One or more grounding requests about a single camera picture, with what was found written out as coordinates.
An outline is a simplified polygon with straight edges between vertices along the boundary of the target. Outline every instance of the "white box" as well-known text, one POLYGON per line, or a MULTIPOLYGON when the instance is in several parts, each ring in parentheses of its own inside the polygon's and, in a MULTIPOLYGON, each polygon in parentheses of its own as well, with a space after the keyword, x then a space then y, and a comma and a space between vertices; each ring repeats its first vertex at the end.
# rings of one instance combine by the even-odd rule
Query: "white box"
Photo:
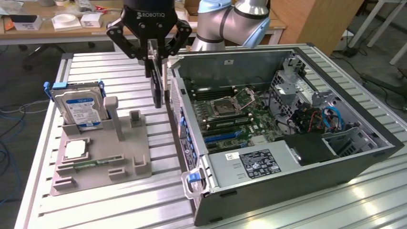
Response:
POLYGON ((53 24, 54 32, 81 29, 81 23, 78 22, 77 18, 69 24, 57 23, 52 18, 52 24, 53 24))
POLYGON ((343 32, 340 41, 333 51, 343 51, 345 49, 345 46, 351 43, 352 38, 353 38, 353 34, 345 30, 343 32))
POLYGON ((81 17, 81 26, 84 28, 100 28, 101 27, 101 14, 89 13, 84 14, 81 17))
POLYGON ((38 15, 10 15, 16 30, 38 30, 42 24, 38 15))

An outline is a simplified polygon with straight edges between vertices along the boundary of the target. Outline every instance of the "red wire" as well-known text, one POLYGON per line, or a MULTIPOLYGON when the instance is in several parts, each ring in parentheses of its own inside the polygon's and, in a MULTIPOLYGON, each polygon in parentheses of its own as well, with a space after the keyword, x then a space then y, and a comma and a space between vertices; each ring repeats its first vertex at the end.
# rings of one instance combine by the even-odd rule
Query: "red wire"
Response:
POLYGON ((311 115, 311 120, 309 120, 309 128, 308 128, 308 133, 311 132, 311 127, 312 127, 312 120, 313 120, 313 115, 317 113, 317 111, 313 111, 311 115))

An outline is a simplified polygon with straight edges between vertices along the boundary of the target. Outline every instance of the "slotted aluminum surface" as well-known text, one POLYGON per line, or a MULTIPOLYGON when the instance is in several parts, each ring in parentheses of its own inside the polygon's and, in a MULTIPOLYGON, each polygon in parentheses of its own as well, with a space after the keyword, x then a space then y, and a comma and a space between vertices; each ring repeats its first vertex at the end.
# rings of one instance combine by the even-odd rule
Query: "slotted aluminum surface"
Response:
MULTIPOLYGON (((405 143, 404 121, 355 83, 317 49, 307 45, 297 47, 405 143)), ((62 119, 53 104, 49 104, 16 228, 194 228, 189 202, 184 198, 181 188, 166 111, 165 108, 153 108, 142 66, 137 65, 134 60, 128 60, 118 52, 74 54, 72 60, 62 60, 62 64, 57 80, 85 82, 102 79, 106 94, 118 98, 118 115, 125 115, 132 109, 140 109, 146 116, 153 176, 57 197, 49 196, 56 149, 62 131, 60 128, 62 119)), ((325 83, 316 78, 312 70, 305 70, 307 78, 316 88, 325 89, 325 83)), ((198 228, 405 227, 405 177, 404 147, 349 183, 198 228)))

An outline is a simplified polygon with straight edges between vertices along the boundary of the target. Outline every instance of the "motherboard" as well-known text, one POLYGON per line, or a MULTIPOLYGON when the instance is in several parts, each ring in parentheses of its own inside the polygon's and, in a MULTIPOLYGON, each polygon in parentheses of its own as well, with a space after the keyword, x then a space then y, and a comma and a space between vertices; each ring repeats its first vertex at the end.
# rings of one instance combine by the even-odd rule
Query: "motherboard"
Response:
POLYGON ((269 143, 284 135, 249 87, 194 92, 192 108, 209 153, 269 143))

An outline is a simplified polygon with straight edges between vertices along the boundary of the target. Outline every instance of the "robotiq logo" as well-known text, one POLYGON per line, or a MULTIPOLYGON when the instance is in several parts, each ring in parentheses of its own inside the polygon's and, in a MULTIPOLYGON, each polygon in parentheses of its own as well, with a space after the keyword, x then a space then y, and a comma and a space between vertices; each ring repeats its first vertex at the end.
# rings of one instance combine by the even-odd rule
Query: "robotiq logo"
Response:
POLYGON ((140 13, 137 12, 137 19, 140 18, 164 18, 164 13, 140 13))

